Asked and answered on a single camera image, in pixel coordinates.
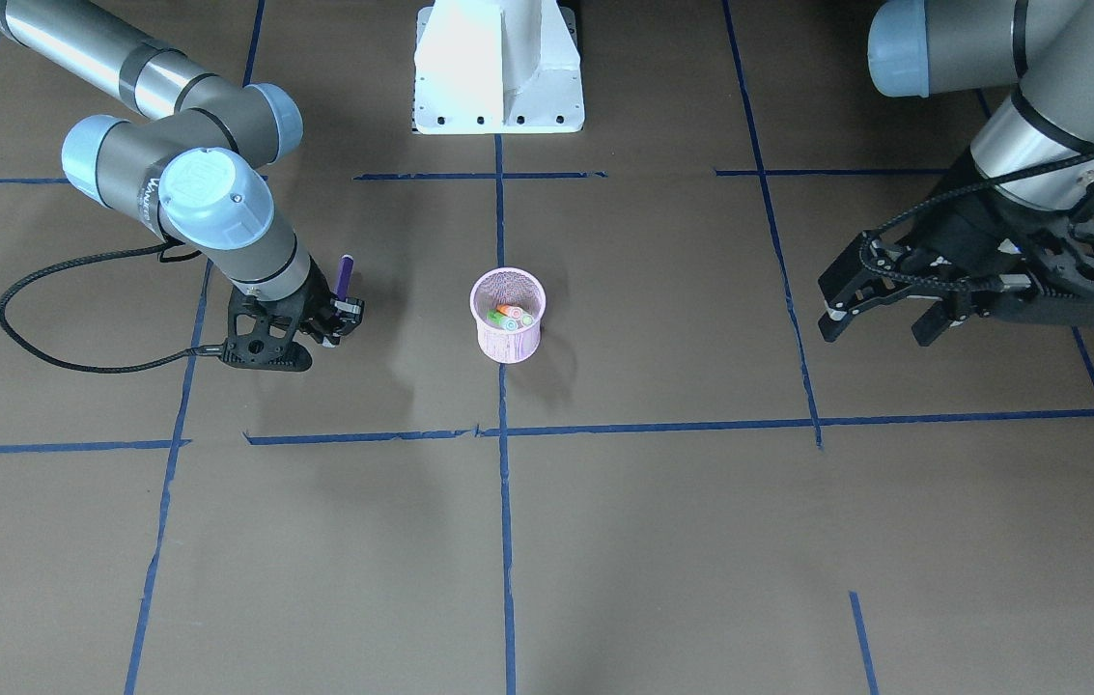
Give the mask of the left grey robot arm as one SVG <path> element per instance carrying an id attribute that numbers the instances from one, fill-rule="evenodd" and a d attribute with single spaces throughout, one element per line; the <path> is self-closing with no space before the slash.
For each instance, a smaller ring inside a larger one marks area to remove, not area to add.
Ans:
<path id="1" fill-rule="evenodd" d="M 437 1 L 417 16 L 411 127 L 422 135 L 573 134 L 583 125 L 709 132 L 702 70 L 661 40 L 631 43 L 603 80 L 574 9 Z M 887 99 L 991 86 L 1005 101 L 929 198 L 859 233 L 821 274 L 822 338 L 870 309 L 930 302 L 926 347 L 973 316 L 1094 325 L 1094 1 L 886 1 L 868 30 Z"/>

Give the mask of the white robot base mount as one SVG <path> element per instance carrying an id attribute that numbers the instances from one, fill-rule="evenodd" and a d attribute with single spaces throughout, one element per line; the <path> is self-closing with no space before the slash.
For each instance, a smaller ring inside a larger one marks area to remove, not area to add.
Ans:
<path id="1" fill-rule="evenodd" d="M 582 131 L 578 18 L 577 1 L 424 5 L 415 35 L 414 131 Z"/>

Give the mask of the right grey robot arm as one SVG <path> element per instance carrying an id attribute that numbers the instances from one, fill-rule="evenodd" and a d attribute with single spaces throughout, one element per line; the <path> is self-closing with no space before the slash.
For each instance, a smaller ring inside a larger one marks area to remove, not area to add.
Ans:
<path id="1" fill-rule="evenodd" d="M 302 141 L 302 114 L 283 89 L 230 83 L 91 1 L 0 1 L 0 37 L 144 116 L 75 124 L 61 149 L 66 178 L 146 225 L 158 244 L 142 255 L 167 263 L 184 247 L 233 283 L 223 343 L 133 364 L 136 373 L 195 356 L 303 373 L 312 357 L 296 335 L 334 348 L 361 324 L 364 303 L 347 296 L 351 257 L 327 282 L 259 175 Z"/>

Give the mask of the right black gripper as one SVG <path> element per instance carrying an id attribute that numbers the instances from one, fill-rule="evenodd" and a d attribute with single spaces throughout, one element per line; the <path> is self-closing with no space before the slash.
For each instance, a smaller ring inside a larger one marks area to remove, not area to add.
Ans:
<path id="1" fill-rule="evenodd" d="M 304 373 L 313 359 L 295 335 L 309 336 L 323 348 L 337 348 L 364 320 L 360 299 L 336 298 L 318 264 L 311 262 L 305 282 L 277 300 L 233 290 L 228 306 L 226 339 L 221 362 L 230 368 Z"/>

